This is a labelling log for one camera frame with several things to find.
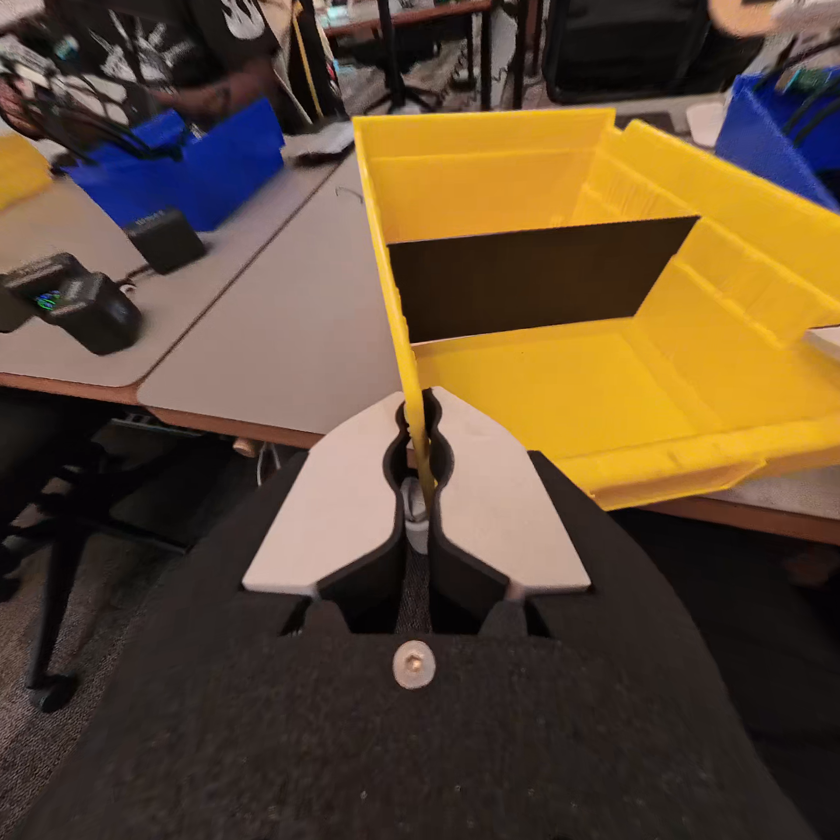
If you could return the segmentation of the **black bin divider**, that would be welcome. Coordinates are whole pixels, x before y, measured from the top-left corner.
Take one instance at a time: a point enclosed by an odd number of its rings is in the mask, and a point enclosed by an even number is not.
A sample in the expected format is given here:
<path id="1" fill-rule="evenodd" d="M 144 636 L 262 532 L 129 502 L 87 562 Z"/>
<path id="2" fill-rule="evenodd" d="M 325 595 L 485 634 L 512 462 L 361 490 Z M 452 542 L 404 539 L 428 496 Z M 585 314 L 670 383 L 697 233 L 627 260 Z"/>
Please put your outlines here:
<path id="1" fill-rule="evenodd" d="M 388 246 L 412 343 L 627 319 L 698 216 Z"/>

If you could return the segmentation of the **black device green display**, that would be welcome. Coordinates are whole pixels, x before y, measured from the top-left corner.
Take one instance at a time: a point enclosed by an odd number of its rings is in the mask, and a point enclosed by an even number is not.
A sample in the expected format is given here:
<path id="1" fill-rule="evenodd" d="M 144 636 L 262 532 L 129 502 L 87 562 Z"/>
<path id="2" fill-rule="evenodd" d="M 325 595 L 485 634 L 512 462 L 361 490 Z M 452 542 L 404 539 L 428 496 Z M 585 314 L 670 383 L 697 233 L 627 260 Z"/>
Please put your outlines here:
<path id="1" fill-rule="evenodd" d="M 32 260 L 2 275 L 2 290 L 26 311 L 98 356 L 135 345 L 143 316 L 109 276 L 68 252 Z"/>

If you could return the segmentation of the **black office chair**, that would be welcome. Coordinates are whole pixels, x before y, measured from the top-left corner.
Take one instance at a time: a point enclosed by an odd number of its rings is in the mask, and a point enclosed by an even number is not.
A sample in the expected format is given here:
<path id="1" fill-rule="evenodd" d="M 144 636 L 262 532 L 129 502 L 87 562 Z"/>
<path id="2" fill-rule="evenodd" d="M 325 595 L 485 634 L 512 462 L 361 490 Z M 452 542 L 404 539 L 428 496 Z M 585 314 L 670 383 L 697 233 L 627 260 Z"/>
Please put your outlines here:
<path id="1" fill-rule="evenodd" d="M 763 47 L 714 24 L 701 1 L 552 1 L 542 77 L 557 104 L 719 93 Z"/>

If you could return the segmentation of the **grey desk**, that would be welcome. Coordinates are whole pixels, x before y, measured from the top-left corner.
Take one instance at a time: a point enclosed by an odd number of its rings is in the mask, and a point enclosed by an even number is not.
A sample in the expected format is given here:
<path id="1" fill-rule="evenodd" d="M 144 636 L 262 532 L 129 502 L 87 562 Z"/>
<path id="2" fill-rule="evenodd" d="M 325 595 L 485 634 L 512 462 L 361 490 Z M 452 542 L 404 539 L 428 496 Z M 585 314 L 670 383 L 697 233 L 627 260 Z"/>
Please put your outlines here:
<path id="1" fill-rule="evenodd" d="M 297 446 L 403 391 L 357 155 L 142 386 L 169 422 Z"/>
<path id="2" fill-rule="evenodd" d="M 142 311 L 143 330 L 133 347 L 97 356 L 37 317 L 3 333 L 2 386 L 150 407 L 140 392 L 152 373 L 354 156 L 346 151 L 336 162 L 287 164 L 217 231 L 203 236 L 204 258 L 166 276 L 140 274 L 130 296 Z M 1 233 L 2 272 L 63 251 L 113 280 L 145 263 L 122 230 L 67 181 L 3 211 Z"/>

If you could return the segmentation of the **wooden work table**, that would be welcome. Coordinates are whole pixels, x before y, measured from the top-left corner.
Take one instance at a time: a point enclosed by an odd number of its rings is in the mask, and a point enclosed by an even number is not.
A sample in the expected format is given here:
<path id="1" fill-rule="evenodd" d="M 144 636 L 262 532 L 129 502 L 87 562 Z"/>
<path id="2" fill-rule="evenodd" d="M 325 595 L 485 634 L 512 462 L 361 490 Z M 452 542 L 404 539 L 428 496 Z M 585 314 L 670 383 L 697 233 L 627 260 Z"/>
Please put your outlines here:
<path id="1" fill-rule="evenodd" d="M 491 17 L 499 5 L 499 2 L 492 1 L 445 2 L 425 7 L 402 8 L 393 12 L 390 3 L 394 33 L 399 27 L 429 25 L 445 18 L 471 19 L 476 15 L 480 16 L 479 107 L 484 112 L 491 110 Z M 384 43 L 377 5 L 376 14 L 370 10 L 354 11 L 351 5 L 348 5 L 343 9 L 343 17 L 338 21 L 330 21 L 324 17 L 322 28 L 329 40 L 369 32 L 378 35 Z"/>

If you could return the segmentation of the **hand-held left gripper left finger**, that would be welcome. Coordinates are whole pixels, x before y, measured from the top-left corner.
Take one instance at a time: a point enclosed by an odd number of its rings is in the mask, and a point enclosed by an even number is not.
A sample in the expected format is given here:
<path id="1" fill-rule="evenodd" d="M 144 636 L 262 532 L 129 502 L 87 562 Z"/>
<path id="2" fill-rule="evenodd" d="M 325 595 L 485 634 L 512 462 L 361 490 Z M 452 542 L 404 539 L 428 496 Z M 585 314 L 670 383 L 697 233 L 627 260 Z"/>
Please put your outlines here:
<path id="1" fill-rule="evenodd" d="M 304 455 L 241 581 L 249 594 L 334 603 L 351 631 L 393 634 L 403 597 L 404 394 L 353 415 Z"/>

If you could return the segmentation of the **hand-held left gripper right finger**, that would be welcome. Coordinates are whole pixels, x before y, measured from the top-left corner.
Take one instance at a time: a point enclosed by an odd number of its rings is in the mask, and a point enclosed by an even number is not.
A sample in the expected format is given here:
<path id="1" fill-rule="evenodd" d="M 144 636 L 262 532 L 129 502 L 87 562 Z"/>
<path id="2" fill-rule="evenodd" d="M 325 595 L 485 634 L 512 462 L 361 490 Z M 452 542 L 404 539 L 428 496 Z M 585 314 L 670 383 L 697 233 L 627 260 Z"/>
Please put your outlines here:
<path id="1" fill-rule="evenodd" d="M 438 634 L 549 636 L 533 599 L 592 585 L 529 451 L 440 385 L 427 389 L 429 611 Z"/>

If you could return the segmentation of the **yellow plastic bin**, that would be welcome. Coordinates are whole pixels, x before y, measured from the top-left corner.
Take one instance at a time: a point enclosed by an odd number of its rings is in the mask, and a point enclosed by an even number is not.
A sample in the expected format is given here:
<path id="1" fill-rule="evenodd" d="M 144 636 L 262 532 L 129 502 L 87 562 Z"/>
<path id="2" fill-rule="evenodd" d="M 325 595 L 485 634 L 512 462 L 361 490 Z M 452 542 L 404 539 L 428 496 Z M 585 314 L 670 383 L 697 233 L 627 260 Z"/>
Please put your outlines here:
<path id="1" fill-rule="evenodd" d="M 53 185 L 47 159 L 18 134 L 1 136 L 1 212 Z"/>
<path id="2" fill-rule="evenodd" d="M 406 414 L 436 385 L 603 509 L 838 466 L 838 215 L 613 108 L 353 120 Z M 698 216 L 631 318 L 412 343 L 388 246 Z"/>

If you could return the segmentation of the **blue plastic bin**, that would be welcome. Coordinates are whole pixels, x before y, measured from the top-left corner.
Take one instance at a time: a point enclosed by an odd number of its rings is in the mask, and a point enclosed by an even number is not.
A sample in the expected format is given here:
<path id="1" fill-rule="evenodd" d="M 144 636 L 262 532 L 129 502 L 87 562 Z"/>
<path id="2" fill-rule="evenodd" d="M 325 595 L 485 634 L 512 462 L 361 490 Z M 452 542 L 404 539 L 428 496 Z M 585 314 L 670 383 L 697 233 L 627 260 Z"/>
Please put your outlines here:
<path id="1" fill-rule="evenodd" d="M 838 213 L 838 68 L 823 80 L 793 82 L 739 76 L 717 138 L 717 157 Z"/>
<path id="2" fill-rule="evenodd" d="M 157 212 L 180 211 L 198 233 L 214 231 L 283 167 L 284 136 L 266 98 L 196 136 L 173 110 L 133 134 L 156 157 L 136 157 L 113 143 L 60 170 L 121 228 Z"/>

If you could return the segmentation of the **person's dark clothing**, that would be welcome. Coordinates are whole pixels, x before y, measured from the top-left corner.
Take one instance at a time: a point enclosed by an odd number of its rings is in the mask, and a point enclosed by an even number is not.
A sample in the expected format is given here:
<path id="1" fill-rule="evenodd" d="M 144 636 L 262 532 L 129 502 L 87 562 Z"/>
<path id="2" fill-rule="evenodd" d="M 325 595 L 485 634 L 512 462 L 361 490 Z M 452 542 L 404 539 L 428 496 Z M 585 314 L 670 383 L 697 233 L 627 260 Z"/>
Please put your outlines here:
<path id="1" fill-rule="evenodd" d="M 612 517 L 691 614 L 782 791 L 820 838 L 838 838 L 838 547 L 636 509 Z"/>

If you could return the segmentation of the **black tripod pole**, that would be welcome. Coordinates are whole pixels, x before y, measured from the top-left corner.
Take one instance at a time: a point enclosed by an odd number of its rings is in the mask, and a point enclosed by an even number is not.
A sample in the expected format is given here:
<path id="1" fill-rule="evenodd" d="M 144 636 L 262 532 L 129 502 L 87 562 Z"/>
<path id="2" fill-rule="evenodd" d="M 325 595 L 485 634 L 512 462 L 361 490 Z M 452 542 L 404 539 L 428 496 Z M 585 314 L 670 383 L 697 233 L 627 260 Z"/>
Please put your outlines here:
<path id="1" fill-rule="evenodd" d="M 443 101 L 443 96 L 434 91 L 412 87 L 407 85 L 397 59 L 396 38 L 392 21 L 390 3 L 388 1 L 377 1 L 379 13 L 379 25 L 385 45 L 385 71 L 384 78 L 387 82 L 387 90 L 379 99 L 364 111 L 365 115 L 372 114 L 374 110 L 388 106 L 387 112 L 404 112 L 408 104 L 417 105 L 421 112 L 437 111 Z"/>

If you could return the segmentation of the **black power adapter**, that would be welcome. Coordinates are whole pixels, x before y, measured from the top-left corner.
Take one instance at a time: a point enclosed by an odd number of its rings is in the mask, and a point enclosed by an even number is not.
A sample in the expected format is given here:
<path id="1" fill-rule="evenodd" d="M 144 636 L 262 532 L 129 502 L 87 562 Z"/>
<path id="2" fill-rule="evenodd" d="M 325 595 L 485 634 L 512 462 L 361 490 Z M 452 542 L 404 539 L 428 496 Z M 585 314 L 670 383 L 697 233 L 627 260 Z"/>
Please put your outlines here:
<path id="1" fill-rule="evenodd" d="M 168 275 L 202 259 L 208 248 L 183 212 L 167 207 L 122 227 L 122 232 L 158 275 Z"/>

